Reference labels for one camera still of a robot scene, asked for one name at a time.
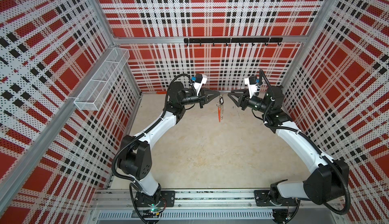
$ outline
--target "wire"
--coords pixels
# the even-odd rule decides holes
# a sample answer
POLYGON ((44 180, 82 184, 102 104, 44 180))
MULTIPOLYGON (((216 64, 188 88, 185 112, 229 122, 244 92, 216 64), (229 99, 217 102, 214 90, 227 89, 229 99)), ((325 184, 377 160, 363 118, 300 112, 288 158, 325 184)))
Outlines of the wire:
POLYGON ((190 75, 188 75, 188 74, 179 74, 178 76, 174 77, 174 79, 170 82, 170 84, 169 84, 169 86, 168 86, 168 89, 167 89, 167 91, 166 91, 166 96, 165 96, 165 106, 163 107, 163 112, 162 112, 161 118, 163 118, 163 117, 165 116, 165 114, 166 114, 167 104, 168 104, 168 91, 170 90, 170 86, 171 86, 171 84, 172 84, 175 80, 177 80, 177 79, 178 79, 179 77, 181 77, 181 76, 186 76, 186 77, 188 77, 189 82, 191 83, 191 88, 192 88, 192 90, 193 90, 193 93, 196 94, 195 87, 194 87, 194 85, 193 85, 193 83, 192 83, 192 82, 193 82, 193 81, 192 81, 192 77, 191 77, 190 75))
POLYGON ((137 207, 137 205, 135 204, 135 201, 134 201, 134 195, 132 194, 132 186, 131 186, 131 184, 129 185, 129 195, 131 196, 131 201, 132 201, 132 205, 134 206, 134 209, 135 209, 135 212, 138 214, 138 216, 139 216, 139 218, 141 219, 141 221, 143 221, 143 223, 145 223, 145 224, 150 224, 148 221, 146 221, 145 219, 144 219, 144 217, 140 214, 140 212, 139 212, 139 210, 138 210, 138 207, 137 207))
POLYGON ((289 204, 288 204, 288 210, 275 210, 275 211, 279 211, 279 212, 285 212, 287 220, 283 221, 281 223, 278 223, 275 219, 273 219, 273 221, 277 224, 286 224, 286 223, 290 222, 294 218, 294 216, 297 214, 299 207, 300 207, 300 200, 297 199, 296 208, 294 209, 291 216, 289 216, 289 204))
POLYGON ((158 215, 161 214, 166 209, 166 205, 168 203, 165 198, 162 198, 162 199, 165 201, 165 206, 163 207, 163 209, 160 212, 158 212, 158 215))
POLYGON ((193 104, 193 106, 191 106, 190 108, 186 108, 185 110, 192 109, 194 106, 195 106, 195 104, 193 104))
MULTIPOLYGON (((270 129, 285 129, 285 130, 289 130, 289 131, 292 131, 295 133, 298 132, 298 134, 300 136, 302 136, 304 139, 306 139, 309 142, 309 144, 316 150, 316 152, 319 155, 322 153, 322 151, 319 149, 319 147, 317 147, 317 145, 307 135, 305 135, 304 133, 302 133, 298 129, 283 127, 283 126, 270 126, 268 124, 265 124, 265 126, 270 128, 270 129)), ((334 212, 338 215, 345 215, 345 214, 347 214, 347 212, 350 210, 350 207, 351 207, 351 198, 350 198, 350 191, 348 190, 348 184, 344 180, 344 178, 343 178, 342 174, 339 172, 338 168, 326 156, 323 156, 322 158, 326 161, 326 163, 329 165, 329 167, 332 169, 332 171, 335 173, 335 175, 339 179, 340 184, 342 185, 344 197, 345 197, 345 205, 344 205, 343 209, 341 209, 341 210, 337 210, 337 209, 333 208, 328 203, 324 203, 324 205, 328 209, 330 209, 332 212, 334 212)))
POLYGON ((256 117, 257 119, 263 120, 262 118, 257 117, 257 116, 254 114, 254 109, 251 109, 251 112, 252 112, 252 114, 254 115, 254 117, 256 117))
POLYGON ((271 95, 274 95, 274 93, 273 93, 273 88, 271 87, 270 82, 269 82, 269 80, 267 79, 267 77, 266 77, 266 75, 265 75, 265 72, 264 72, 262 69, 260 70, 260 75, 262 75, 262 78, 265 80, 266 85, 267 85, 268 88, 270 89, 271 95))
MULTIPOLYGON (((269 86, 271 92, 273 92, 273 90, 272 90, 272 88, 270 86, 269 80, 266 78, 266 75, 263 72, 263 70, 260 70, 260 73, 262 73, 262 77, 266 81, 266 84, 269 86)), ((266 115, 267 115, 270 107, 273 107, 273 104, 274 104, 274 101, 269 103, 269 105, 266 107, 266 110, 265 110, 265 112, 263 114, 263 122, 264 123, 265 123, 265 120, 266 120, 266 115)), ((317 147, 317 145, 309 138, 309 136, 307 136, 304 133, 302 133, 301 130, 293 129, 293 128, 290 128, 290 127, 284 127, 284 126, 270 126, 268 122, 265 123, 265 126, 270 128, 270 129, 285 129, 285 130, 289 130, 289 131, 298 133, 300 136, 302 136, 304 139, 306 139, 308 141, 308 143, 315 149, 315 151, 319 155, 322 154, 322 151, 319 149, 319 147, 317 147)), ((324 205, 328 209, 330 209, 332 212, 334 212, 334 213, 336 213, 338 215, 345 215, 345 214, 347 214, 347 212, 350 210, 350 207, 351 207, 351 198, 350 198, 350 191, 348 190, 348 183, 346 183, 346 181, 344 180, 342 174, 339 172, 338 168, 326 156, 323 156, 322 158, 326 161, 326 163, 329 165, 329 167, 332 169, 332 171, 335 173, 335 175, 339 179, 340 184, 342 185, 343 192, 344 192, 344 197, 345 197, 345 205, 344 205, 343 209, 341 209, 341 210, 337 210, 337 209, 333 208, 328 203, 324 203, 324 205)))
MULTIPOLYGON (((174 77, 174 79, 172 80, 172 82, 169 84, 168 86, 168 90, 170 88, 170 85, 175 81, 177 80, 179 77, 181 76, 186 76, 189 78, 190 81, 191 80, 191 77, 188 75, 188 74, 179 74, 178 76, 174 77)), ((139 134, 137 137, 135 137, 134 139, 132 139, 126 146, 124 146, 122 149, 119 150, 119 152, 115 155, 113 161, 112 161, 112 166, 111 166, 111 170, 112 170, 112 174, 118 178, 122 178, 122 179, 127 179, 127 180, 130 180, 130 181, 134 181, 135 179, 133 177, 130 177, 130 176, 126 176, 126 175, 122 175, 122 174, 119 174, 117 171, 116 171, 116 162, 118 161, 118 158, 120 156, 120 154, 126 149, 126 148, 129 148, 131 149, 132 147, 135 146, 134 142, 137 141, 138 139, 142 138, 143 136, 145 136, 145 134, 149 133, 155 126, 157 126, 157 124, 159 124, 160 121, 162 121, 163 117, 165 116, 166 114, 166 109, 167 109, 167 100, 168 100, 168 94, 166 93, 166 96, 165 96, 165 106, 163 107, 163 113, 162 115, 160 116, 160 118, 155 122, 153 123, 152 126, 150 126, 148 129, 145 130, 144 133, 142 134, 139 134)))

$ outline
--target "white wire basket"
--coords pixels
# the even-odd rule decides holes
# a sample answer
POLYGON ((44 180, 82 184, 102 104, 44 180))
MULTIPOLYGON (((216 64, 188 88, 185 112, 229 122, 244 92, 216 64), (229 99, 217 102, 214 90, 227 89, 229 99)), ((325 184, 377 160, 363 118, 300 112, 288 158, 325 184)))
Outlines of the white wire basket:
POLYGON ((129 59, 125 48, 114 48, 74 101, 80 110, 99 111, 129 59))

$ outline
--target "beige floor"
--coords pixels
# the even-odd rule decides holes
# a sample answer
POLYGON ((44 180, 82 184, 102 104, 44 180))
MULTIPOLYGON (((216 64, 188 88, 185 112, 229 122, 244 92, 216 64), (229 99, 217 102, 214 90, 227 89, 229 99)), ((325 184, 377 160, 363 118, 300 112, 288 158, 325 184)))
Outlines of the beige floor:
MULTIPOLYGON (((160 115, 164 98, 143 95, 131 135, 160 115)), ((268 188, 282 179, 309 176, 297 154, 251 110, 237 108, 225 94, 219 123, 216 103, 188 110, 155 144, 151 172, 162 188, 268 188)), ((114 178, 111 188, 127 189, 128 184, 114 178)))

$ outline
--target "plaid wall panel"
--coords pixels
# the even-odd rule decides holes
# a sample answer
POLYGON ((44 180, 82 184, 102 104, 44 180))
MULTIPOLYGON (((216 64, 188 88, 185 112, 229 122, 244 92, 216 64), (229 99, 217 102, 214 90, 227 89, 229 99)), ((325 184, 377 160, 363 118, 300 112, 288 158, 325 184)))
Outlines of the plaid wall panel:
POLYGON ((135 102, 121 72, 100 111, 75 110, 0 223, 82 223, 95 190, 108 184, 135 102))
POLYGON ((0 0, 0 181, 107 47, 88 0, 0 0))
POLYGON ((286 91, 318 146, 350 166, 352 223, 389 221, 389 0, 337 0, 286 91))
POLYGON ((305 35, 324 0, 99 0, 116 37, 305 35))
POLYGON ((129 66, 142 91, 166 90, 181 74, 207 75, 207 88, 243 88, 243 78, 263 69, 274 85, 279 85, 299 49, 299 43, 276 44, 148 44, 122 45, 129 49, 129 66))

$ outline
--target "robotic arm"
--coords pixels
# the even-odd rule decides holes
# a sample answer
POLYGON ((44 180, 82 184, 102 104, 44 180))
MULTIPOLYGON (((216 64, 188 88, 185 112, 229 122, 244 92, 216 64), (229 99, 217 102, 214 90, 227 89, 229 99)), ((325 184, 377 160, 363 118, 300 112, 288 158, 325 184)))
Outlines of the robotic arm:
MULTIPOLYGON (((350 193, 347 188, 348 165, 322 152, 308 136, 301 132, 293 120, 282 111, 284 95, 281 88, 271 86, 263 71, 260 72, 259 80, 256 76, 244 79, 248 89, 232 90, 228 96, 242 110, 249 107, 262 112, 265 126, 290 145, 311 173, 306 181, 282 180, 271 184, 267 199, 270 199, 274 205, 281 205, 290 197, 311 200, 318 205, 325 204, 337 214, 346 214, 351 206, 350 193), (262 78, 268 85, 263 99, 257 97, 262 78), (328 201, 343 195, 346 199, 343 210, 336 210, 327 204, 328 201)), ((220 95, 218 91, 202 88, 206 81, 207 77, 200 74, 192 78, 186 74, 175 77, 168 87, 161 115, 138 134, 125 136, 118 154, 114 157, 112 173, 119 178, 130 180, 130 186, 142 194, 144 202, 150 207, 156 206, 161 199, 161 186, 150 172, 151 149, 168 129, 182 119, 186 111, 185 105, 199 103, 202 108, 220 95), (187 76, 191 79, 191 88, 184 88, 181 82, 175 81, 180 76, 187 76), (119 174, 116 167, 126 175, 119 174)))
POLYGON ((348 165, 344 161, 334 160, 322 152, 316 144, 297 127, 293 120, 282 110, 284 95, 280 87, 271 86, 264 72, 244 79, 248 89, 232 90, 228 94, 233 102, 245 110, 263 113, 262 120, 266 127, 278 134, 303 160, 311 175, 306 181, 290 182, 282 180, 270 185, 269 198, 274 205, 281 205, 289 197, 308 199, 317 205, 324 204, 331 211, 344 215, 350 209, 348 191, 348 165), (257 97, 259 87, 265 79, 268 89, 263 99, 257 97), (345 207, 336 210, 327 204, 328 201, 345 196, 345 207))
POLYGON ((130 180, 130 184, 143 194, 145 201, 151 207, 158 204, 161 198, 161 186, 150 172, 151 150, 158 139, 182 119, 186 111, 185 105, 199 103, 200 108, 203 108, 205 104, 220 95, 216 90, 202 88, 206 82, 207 77, 201 74, 196 74, 192 78, 186 74, 175 77, 168 87, 161 115, 138 134, 126 135, 122 139, 118 154, 114 157, 112 173, 119 178, 130 180), (181 82, 175 81, 180 76, 191 79, 190 89, 184 88, 181 82), (115 167, 120 168, 126 175, 119 174, 115 167))

